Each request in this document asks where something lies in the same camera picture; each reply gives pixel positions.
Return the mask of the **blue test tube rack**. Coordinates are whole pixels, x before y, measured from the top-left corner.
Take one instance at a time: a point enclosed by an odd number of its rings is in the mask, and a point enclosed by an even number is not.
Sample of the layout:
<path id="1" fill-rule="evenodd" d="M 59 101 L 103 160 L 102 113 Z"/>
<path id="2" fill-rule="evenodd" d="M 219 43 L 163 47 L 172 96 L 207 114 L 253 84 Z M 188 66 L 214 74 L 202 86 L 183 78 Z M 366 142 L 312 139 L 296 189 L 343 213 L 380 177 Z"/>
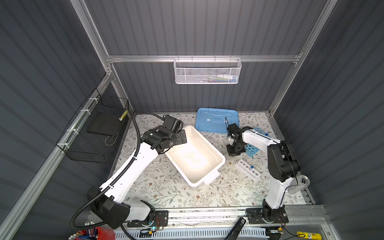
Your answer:
<path id="1" fill-rule="evenodd" d="M 268 146 L 274 144 L 273 139 L 256 132 L 255 130 L 246 130 L 242 136 L 243 142 L 252 145 L 260 151 L 267 153 Z"/>

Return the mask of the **blue plastic box lid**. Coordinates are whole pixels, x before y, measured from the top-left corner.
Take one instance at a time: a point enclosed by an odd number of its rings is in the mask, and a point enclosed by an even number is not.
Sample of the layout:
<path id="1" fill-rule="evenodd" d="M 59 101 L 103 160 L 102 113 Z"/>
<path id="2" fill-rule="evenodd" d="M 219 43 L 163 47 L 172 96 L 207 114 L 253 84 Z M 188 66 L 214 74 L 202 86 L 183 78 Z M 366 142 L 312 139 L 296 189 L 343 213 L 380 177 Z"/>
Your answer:
<path id="1" fill-rule="evenodd" d="M 195 128 L 200 132 L 227 133 L 231 124 L 240 125 L 239 113 L 235 110 L 199 108 Z"/>

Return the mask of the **small white tube rack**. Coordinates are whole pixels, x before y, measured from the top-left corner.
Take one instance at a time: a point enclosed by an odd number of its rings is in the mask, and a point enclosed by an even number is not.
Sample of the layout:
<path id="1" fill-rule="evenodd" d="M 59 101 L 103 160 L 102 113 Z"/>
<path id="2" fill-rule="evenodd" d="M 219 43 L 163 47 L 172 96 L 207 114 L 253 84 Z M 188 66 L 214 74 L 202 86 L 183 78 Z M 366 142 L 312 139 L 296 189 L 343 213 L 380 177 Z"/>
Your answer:
<path id="1" fill-rule="evenodd" d="M 239 161 L 237 161 L 235 166 L 240 172 L 242 172 L 244 175 L 246 175 L 248 178 L 250 178 L 254 182 L 257 182 L 260 180 L 261 173 L 259 173 L 256 169 L 251 169 L 251 165 L 249 165 L 243 159 L 240 159 Z"/>

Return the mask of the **white plastic storage bin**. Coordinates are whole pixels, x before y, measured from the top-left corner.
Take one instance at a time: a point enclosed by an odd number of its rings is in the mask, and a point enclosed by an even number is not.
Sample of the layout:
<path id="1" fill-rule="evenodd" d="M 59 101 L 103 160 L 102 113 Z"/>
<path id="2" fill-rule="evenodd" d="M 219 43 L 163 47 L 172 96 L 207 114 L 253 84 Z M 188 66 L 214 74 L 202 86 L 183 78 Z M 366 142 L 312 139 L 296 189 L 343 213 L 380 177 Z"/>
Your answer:
<path id="1" fill-rule="evenodd" d="M 194 189 L 209 185 L 220 176 L 226 158 L 193 126 L 185 126 L 187 142 L 172 147 L 166 156 Z"/>

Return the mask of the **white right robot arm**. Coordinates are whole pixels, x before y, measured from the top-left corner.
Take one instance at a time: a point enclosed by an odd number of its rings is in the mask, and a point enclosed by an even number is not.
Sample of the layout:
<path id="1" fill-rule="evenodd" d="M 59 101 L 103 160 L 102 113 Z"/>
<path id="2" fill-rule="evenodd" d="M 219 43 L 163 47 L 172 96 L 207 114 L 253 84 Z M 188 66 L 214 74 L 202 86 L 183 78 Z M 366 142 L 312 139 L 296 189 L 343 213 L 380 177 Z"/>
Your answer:
<path id="1" fill-rule="evenodd" d="M 231 124 L 227 126 L 227 131 L 230 140 L 227 145 L 229 156 L 241 155 L 246 151 L 246 145 L 252 145 L 267 154 L 268 171 L 273 179 L 263 200 L 261 216 L 266 223 L 277 221 L 285 210 L 285 193 L 301 170 L 292 146 L 285 141 L 262 135 L 251 127 L 239 128 L 237 124 Z"/>

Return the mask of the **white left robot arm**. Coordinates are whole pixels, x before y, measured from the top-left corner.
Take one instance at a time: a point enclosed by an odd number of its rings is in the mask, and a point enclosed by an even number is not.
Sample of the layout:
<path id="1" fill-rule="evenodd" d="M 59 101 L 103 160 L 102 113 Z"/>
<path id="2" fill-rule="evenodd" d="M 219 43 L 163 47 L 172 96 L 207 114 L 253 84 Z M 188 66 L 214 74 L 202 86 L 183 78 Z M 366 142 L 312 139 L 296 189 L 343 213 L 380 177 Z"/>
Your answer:
<path id="1" fill-rule="evenodd" d="M 114 175 L 99 188 L 92 187 L 88 193 L 88 203 L 77 210 L 70 220 L 70 227 L 83 231 L 108 225 L 112 229 L 119 228 L 126 221 L 140 222 L 150 225 L 155 218 L 155 208 L 146 201 L 127 202 L 127 194 L 133 183 L 143 170 L 159 155 L 172 147 L 187 143 L 184 123 L 170 115 L 157 116 L 162 124 L 144 134 L 140 133 L 136 118 L 132 123 L 137 134 L 137 146 L 133 154 Z M 86 226 L 76 224 L 77 217 L 87 208 L 91 208 L 101 221 Z"/>

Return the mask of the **black flat device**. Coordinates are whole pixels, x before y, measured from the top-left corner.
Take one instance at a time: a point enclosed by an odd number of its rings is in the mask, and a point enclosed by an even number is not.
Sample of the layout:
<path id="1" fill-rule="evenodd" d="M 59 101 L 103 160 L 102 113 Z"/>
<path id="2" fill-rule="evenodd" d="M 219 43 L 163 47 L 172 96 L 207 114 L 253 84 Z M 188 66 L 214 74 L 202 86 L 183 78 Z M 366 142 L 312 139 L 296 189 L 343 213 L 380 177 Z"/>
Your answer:
<path id="1" fill-rule="evenodd" d="M 236 224 L 233 226 L 233 228 L 230 230 L 230 232 L 225 237 L 225 240 L 236 240 L 244 227 L 246 223 L 246 220 L 242 217 L 239 218 L 239 220 L 236 222 Z"/>

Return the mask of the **red cup of pens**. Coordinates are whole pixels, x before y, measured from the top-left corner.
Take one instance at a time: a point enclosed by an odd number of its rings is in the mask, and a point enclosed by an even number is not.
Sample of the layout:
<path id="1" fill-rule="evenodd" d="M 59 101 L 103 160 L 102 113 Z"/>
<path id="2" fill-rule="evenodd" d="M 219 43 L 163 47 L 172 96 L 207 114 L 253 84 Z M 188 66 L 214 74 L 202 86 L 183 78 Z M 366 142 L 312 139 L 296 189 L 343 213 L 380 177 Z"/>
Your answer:
<path id="1" fill-rule="evenodd" d="M 115 232 L 105 227 L 97 227 L 90 230 L 78 231 L 72 234 L 68 240 L 115 240 Z"/>

